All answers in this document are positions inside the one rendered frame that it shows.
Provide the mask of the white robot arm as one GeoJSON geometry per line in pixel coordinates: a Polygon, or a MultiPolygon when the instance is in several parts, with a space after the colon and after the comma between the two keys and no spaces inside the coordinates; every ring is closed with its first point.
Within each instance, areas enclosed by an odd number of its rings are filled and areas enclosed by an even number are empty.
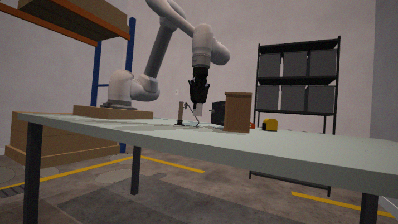
{"type": "Polygon", "coordinates": [[[137,110],[131,107],[132,100],[149,102],[158,99],[160,88],[157,75],[172,33],[177,28],[192,38],[193,68],[209,69],[210,62],[225,65],[230,59],[229,50],[215,39],[210,25],[200,24],[194,28],[186,21],[183,9],[173,0],[145,1],[159,15],[160,20],[160,28],[145,71],[139,75],[137,81],[130,71],[116,70],[109,81],[108,101],[100,103],[101,108],[137,110]]]}

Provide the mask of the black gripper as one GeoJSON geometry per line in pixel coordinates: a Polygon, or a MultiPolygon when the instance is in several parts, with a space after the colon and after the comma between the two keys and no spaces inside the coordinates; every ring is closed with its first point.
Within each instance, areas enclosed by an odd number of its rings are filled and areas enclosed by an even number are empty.
{"type": "Polygon", "coordinates": [[[189,80],[190,97],[193,102],[193,116],[202,116],[203,103],[206,102],[210,84],[207,83],[208,68],[194,67],[193,79],[189,80]]]}

